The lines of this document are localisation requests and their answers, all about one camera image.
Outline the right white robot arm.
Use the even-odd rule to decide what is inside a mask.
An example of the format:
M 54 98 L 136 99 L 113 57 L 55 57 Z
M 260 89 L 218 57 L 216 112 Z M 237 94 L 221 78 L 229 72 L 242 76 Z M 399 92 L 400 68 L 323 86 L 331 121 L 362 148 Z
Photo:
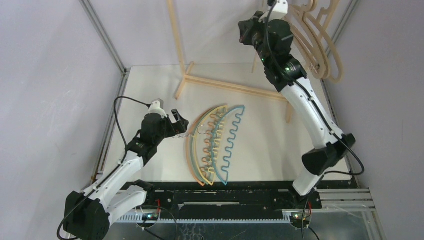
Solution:
M 291 54 L 294 35 L 288 22 L 257 11 L 237 25 L 240 43 L 256 50 L 267 80 L 300 115 L 311 138 L 313 149 L 301 157 L 303 170 L 293 182 L 295 191 L 289 194 L 289 203 L 302 208 L 313 188 L 333 172 L 331 168 L 353 152 L 356 139 L 353 134 L 344 133 L 326 113 L 306 70 Z

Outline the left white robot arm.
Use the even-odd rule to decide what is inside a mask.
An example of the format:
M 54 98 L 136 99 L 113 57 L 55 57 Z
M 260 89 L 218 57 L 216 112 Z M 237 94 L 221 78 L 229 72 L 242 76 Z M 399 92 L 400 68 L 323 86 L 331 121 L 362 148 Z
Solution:
M 56 231 L 69 233 L 73 240 L 103 240 L 111 226 L 135 207 L 153 207 L 157 196 L 150 191 L 151 184 L 137 180 L 126 191 L 121 188 L 140 171 L 158 151 L 166 138 L 187 132 L 189 121 L 176 109 L 175 122 L 162 110 L 150 110 L 141 122 L 141 128 L 126 145 L 124 154 L 114 169 L 86 189 L 71 192 L 65 201 L 64 217 Z

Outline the beige plastic hanger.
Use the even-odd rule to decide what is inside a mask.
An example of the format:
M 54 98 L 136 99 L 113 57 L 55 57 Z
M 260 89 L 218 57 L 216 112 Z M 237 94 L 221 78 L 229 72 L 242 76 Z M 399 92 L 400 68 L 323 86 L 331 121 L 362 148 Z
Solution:
M 327 28 L 337 5 L 331 1 L 328 7 L 319 9 L 317 16 L 312 15 L 318 6 L 317 0 L 310 0 L 303 5 L 289 5 L 288 12 L 302 29 L 300 31 L 294 23 L 291 24 L 294 42 L 306 62 L 306 68 L 316 79 L 330 75 L 329 58 L 322 41 L 331 41 Z
M 339 5 L 338 0 L 331 0 L 327 7 L 321 7 L 316 17 L 306 17 L 315 29 L 314 41 L 318 50 L 313 56 L 317 63 L 311 65 L 311 71 L 317 79 L 327 79 L 339 83 L 344 76 L 344 66 L 334 40 L 329 36 L 327 28 Z
M 303 56 L 307 68 L 311 71 L 311 65 L 318 61 L 314 58 L 314 54 L 319 51 L 317 43 L 314 40 L 316 34 L 313 28 L 307 23 L 305 18 L 311 17 L 311 12 L 315 10 L 317 3 L 315 0 L 310 0 L 304 5 L 290 4 L 288 9 L 288 20 L 291 31 L 294 34 L 295 44 Z

